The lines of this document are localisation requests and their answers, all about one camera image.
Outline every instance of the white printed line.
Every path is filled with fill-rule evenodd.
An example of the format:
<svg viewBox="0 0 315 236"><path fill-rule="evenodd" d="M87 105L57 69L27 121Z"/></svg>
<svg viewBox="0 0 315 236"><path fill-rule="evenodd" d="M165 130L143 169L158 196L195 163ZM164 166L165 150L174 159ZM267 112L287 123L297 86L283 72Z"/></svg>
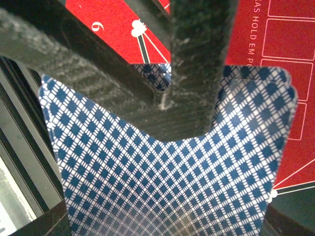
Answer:
<svg viewBox="0 0 315 236"><path fill-rule="evenodd" d="M273 21L299 21L299 22L313 22L313 23L315 23L315 21L305 21L305 20L267 19L267 22L266 22L266 29L265 29L265 35L264 35L264 42L263 42L263 45L262 45L262 53L261 53L261 55L262 55L263 57L266 57L266 58L277 58L277 59L307 60L307 61L313 61L313 60L315 60L315 49L314 49L313 59L272 57L272 56L266 56L266 55L264 55L265 42L266 42L266 34L267 34L267 28L268 28L268 22L269 22L269 20L273 20Z"/></svg>
<svg viewBox="0 0 315 236"><path fill-rule="evenodd" d="M282 195L282 194L293 193L293 192L297 192L297 191L301 191L301 190L305 190L305 189L310 189L310 188L315 188L315 186L311 186L311 187L307 187L307 188L301 188L301 189L295 189L295 190L284 192L284 193L278 193L278 196Z"/></svg>
<svg viewBox="0 0 315 236"><path fill-rule="evenodd" d="M273 15L270 15L270 5L271 5L271 0L269 1L269 6L268 6L268 16L269 16L269 17L295 18L295 19L309 19L309 20L315 20L315 18L313 18L313 17L273 16Z"/></svg>
<svg viewBox="0 0 315 236"><path fill-rule="evenodd" d="M147 57L148 57L148 61L149 61L149 63L151 63L150 57L149 57L149 53L148 53L148 50L147 50L147 45L146 45L146 42L144 41L143 34L142 34L140 37L142 38L143 45L144 45L144 50L145 50L145 53L146 53L146 55L147 55Z"/></svg>
<svg viewBox="0 0 315 236"><path fill-rule="evenodd" d="M307 163L306 165L302 166L300 169L298 169L297 171L293 172L292 174L290 174L288 177L284 178L283 180L281 180L279 183L277 183L274 188L276 188L279 184L283 183L284 181L286 181L288 178L291 178L293 175L295 175L296 173L298 173L299 171L301 171L302 169L304 169L305 167L307 167L308 165L312 164L315 161L315 158L310 161L309 163Z"/></svg>
<svg viewBox="0 0 315 236"><path fill-rule="evenodd" d="M146 33L143 33L143 34L146 36L146 38L149 40L149 42L153 45L153 47L157 50L157 52L161 55L161 57L164 59L164 61L166 63L169 63L167 61L167 59L163 56L163 54L160 52L160 50L156 47L156 45L152 42L152 40L147 36L147 34Z"/></svg>
<svg viewBox="0 0 315 236"><path fill-rule="evenodd" d="M315 180L309 181L309 182L305 182L305 183L298 183L298 184L290 185L290 186L287 186L287 187L275 188L275 190L280 190L280 189L285 189L285 188L296 187L296 186L299 186L299 185L304 185L304 184L314 183L314 182L315 182Z"/></svg>

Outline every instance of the white rectangle outline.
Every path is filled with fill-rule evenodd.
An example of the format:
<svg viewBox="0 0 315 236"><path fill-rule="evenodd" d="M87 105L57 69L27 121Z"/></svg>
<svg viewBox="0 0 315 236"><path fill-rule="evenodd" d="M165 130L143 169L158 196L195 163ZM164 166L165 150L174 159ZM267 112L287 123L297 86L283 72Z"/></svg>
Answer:
<svg viewBox="0 0 315 236"><path fill-rule="evenodd" d="M296 140L296 141L300 141L302 139L302 135L303 135L303 130L304 130L304 122L305 122L305 116L306 116L306 109L307 109L307 104L304 102L298 102L297 104L303 104L305 105L305 111L304 111L304 117L303 117L303 124L302 124L302 130L301 130L301 135L300 135L300 139L291 139L288 138L289 140Z"/></svg>
<svg viewBox="0 0 315 236"><path fill-rule="evenodd" d="M307 90L306 100L298 99L298 101L306 102L306 101L309 99L310 88L311 88L311 81L312 81L312 76L313 76L314 63L311 63L311 62L303 62L303 61L292 61L292 60L261 59L261 61L260 61L260 66L262 66L262 61L263 61L263 60L311 64L311 65L312 65L312 68L311 68L311 75L310 75L310 81L309 81L309 88L308 88L308 90Z"/></svg>
<svg viewBox="0 0 315 236"><path fill-rule="evenodd" d="M267 28L268 28L268 21L269 21L269 20L273 20L273 21L300 21L300 22L313 22L313 23L315 23L315 21L287 20L287 19L267 19L267 21L266 21L265 35L264 35L264 42L263 42L263 45L262 45L262 52L261 52L261 54L262 54L263 57L267 57L267 58L278 58L278 59L306 60L306 61L313 61L313 60L315 60L315 48L314 48L313 59L283 58L283 57L265 56L265 55L264 55L264 49L265 49L265 41L266 41L266 34L267 34Z"/></svg>
<svg viewBox="0 0 315 236"><path fill-rule="evenodd" d="M279 17L279 18L294 18L294 19L308 19L308 20L315 20L313 17L298 17L298 16L272 16L269 14L270 12L270 5L271 5L271 0L269 0L269 6L268 6L268 17Z"/></svg>

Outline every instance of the black carbon fiber bracket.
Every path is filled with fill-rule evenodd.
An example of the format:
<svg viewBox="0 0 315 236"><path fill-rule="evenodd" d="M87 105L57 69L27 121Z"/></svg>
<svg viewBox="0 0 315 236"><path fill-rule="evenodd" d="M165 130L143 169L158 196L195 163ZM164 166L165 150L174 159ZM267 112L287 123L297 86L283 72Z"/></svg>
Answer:
<svg viewBox="0 0 315 236"><path fill-rule="evenodd" d="M46 73L160 141L205 134L236 0L171 2L172 86L160 93L56 0L0 1L0 54Z"/></svg>

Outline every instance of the printed number 9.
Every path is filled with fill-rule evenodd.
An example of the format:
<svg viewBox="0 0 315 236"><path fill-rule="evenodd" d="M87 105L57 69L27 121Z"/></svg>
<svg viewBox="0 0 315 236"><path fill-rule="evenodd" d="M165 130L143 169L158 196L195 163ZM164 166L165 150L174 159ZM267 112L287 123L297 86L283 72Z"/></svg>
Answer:
<svg viewBox="0 0 315 236"><path fill-rule="evenodd" d="M100 23L100 22L94 22L93 24L92 24L92 30L94 31L94 32L97 32L97 31L99 31L99 28L102 28L103 29L103 31L104 31L104 26L102 25L102 23Z"/></svg>

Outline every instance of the red felt surface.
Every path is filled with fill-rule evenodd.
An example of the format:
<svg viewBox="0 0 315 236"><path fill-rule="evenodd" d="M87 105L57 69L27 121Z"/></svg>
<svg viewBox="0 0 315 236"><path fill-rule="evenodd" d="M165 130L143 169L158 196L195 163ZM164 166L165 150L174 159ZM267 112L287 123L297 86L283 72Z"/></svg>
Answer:
<svg viewBox="0 0 315 236"><path fill-rule="evenodd" d="M273 15L315 17L314 1L240 0L226 63L280 66L292 76L299 104L275 181L279 188L315 180L315 168L307 166L315 158L315 20L268 17L270 2Z"/></svg>
<svg viewBox="0 0 315 236"><path fill-rule="evenodd" d="M94 22L103 25L95 33L129 63L144 63L137 38L131 35L132 22L139 17L123 0L67 0L66 7L87 27L92 28ZM152 42L158 50L170 61L170 53L162 43L147 29ZM165 63L158 51L148 43L151 63Z"/></svg>
<svg viewBox="0 0 315 236"><path fill-rule="evenodd" d="M159 1L164 7L169 4ZM129 63L143 63L137 39L131 36L131 23L138 17L123 0L67 0L66 6L90 28L94 22L102 23L104 30L95 33ZM145 33L157 47L144 36L151 63L170 61L170 53L152 32ZM226 64L283 67L299 94L276 188L315 181L314 39L315 1L240 0Z"/></svg>

